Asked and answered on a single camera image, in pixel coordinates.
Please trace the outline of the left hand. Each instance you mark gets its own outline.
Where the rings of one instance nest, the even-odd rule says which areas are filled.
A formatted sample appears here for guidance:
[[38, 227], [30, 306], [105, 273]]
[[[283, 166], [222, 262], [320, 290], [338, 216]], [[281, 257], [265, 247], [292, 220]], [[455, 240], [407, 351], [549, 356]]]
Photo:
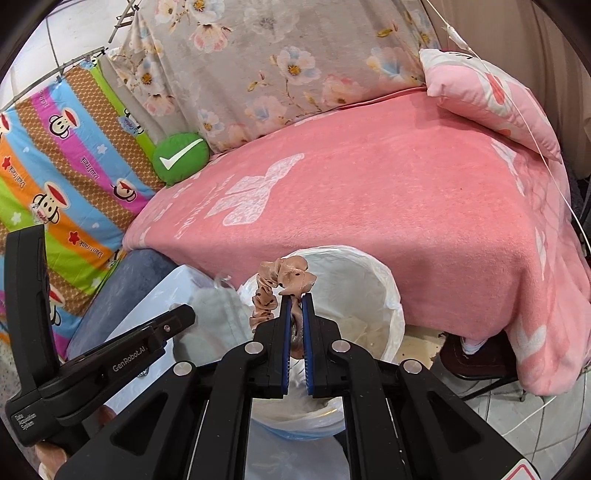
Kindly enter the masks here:
[[[86, 426], [90, 428], [90, 434], [95, 435], [115, 417], [116, 412], [109, 406], [103, 405], [86, 420]], [[37, 473], [44, 480], [53, 480], [57, 471], [68, 460], [68, 455], [63, 449], [46, 442], [35, 445], [34, 451], [39, 460]]]

